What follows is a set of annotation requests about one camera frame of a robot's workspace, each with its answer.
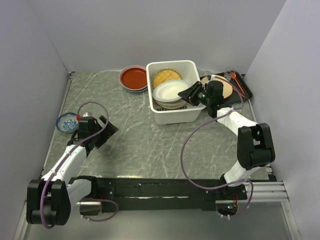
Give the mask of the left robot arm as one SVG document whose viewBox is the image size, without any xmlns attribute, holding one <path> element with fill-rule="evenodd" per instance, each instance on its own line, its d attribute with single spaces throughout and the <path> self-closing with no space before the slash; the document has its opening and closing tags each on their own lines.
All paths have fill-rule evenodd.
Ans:
<svg viewBox="0 0 320 240">
<path fill-rule="evenodd" d="M 67 223 L 72 206 L 83 198 L 93 201 L 100 195 L 94 176 L 75 177 L 75 170 L 89 156 L 112 137 L 118 128 L 101 115 L 80 117 L 66 149 L 54 167 L 41 179 L 33 179 L 27 186 L 26 221 L 47 229 Z"/>
</svg>

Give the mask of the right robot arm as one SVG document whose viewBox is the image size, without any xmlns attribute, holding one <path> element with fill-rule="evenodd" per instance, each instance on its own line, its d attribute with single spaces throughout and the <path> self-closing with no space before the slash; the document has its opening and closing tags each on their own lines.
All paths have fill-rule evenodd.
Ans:
<svg viewBox="0 0 320 240">
<path fill-rule="evenodd" d="M 223 184 L 213 187 L 213 190 L 219 189 L 222 198 L 230 199 L 236 194 L 237 186 L 258 169 L 272 163 L 276 154 L 270 126 L 249 120 L 237 108 L 227 106 L 223 90 L 221 81 L 210 80 L 205 84 L 197 81 L 178 96 L 194 107 L 204 105 L 212 122 L 224 125 L 236 135 L 237 161 L 222 175 Z"/>
</svg>

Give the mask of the round bamboo mat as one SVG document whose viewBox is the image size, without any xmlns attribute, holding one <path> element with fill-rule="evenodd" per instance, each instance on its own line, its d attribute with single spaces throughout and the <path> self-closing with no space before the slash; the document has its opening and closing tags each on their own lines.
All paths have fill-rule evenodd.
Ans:
<svg viewBox="0 0 320 240">
<path fill-rule="evenodd" d="M 181 80 L 182 76 L 179 72 L 171 68 L 159 70 L 152 80 L 152 87 L 155 89 L 158 85 L 169 80 Z"/>
</svg>

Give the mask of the red round plate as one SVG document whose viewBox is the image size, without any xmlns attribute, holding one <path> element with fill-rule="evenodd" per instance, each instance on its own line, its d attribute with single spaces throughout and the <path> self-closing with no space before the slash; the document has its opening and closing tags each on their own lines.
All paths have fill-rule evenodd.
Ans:
<svg viewBox="0 0 320 240">
<path fill-rule="evenodd" d="M 124 68 L 119 74 L 121 86 L 131 93 L 142 93 L 147 90 L 147 72 L 144 66 L 132 65 Z"/>
</svg>

